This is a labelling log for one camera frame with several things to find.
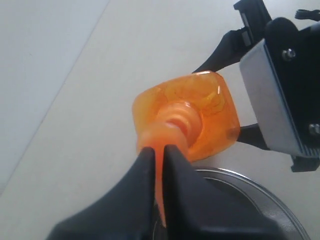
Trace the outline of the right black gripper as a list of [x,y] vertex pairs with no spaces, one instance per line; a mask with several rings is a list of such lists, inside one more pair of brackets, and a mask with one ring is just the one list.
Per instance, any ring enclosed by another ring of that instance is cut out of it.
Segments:
[[259,42],[264,41],[268,50],[319,50],[320,10],[298,9],[294,18],[315,23],[299,30],[285,17],[272,19],[262,0],[240,0],[233,5],[239,12],[244,27],[230,30],[220,43],[193,73],[217,72],[238,63]]

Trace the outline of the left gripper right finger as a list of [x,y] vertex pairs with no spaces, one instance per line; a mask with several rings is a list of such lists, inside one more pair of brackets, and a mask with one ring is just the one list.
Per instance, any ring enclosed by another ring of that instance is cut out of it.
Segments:
[[163,155],[163,204],[170,240],[276,240],[277,224],[214,187],[177,146]]

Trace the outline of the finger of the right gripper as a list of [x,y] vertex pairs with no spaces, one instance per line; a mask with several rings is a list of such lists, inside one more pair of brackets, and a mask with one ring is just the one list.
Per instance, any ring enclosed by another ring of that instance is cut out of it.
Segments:
[[261,150],[269,150],[257,123],[241,126],[237,142],[251,145]]

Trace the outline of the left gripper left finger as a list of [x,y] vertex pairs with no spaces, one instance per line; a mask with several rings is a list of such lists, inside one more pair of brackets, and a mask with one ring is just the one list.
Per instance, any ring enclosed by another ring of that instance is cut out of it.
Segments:
[[153,232],[155,152],[145,147],[102,198],[59,222],[49,240],[149,240]]

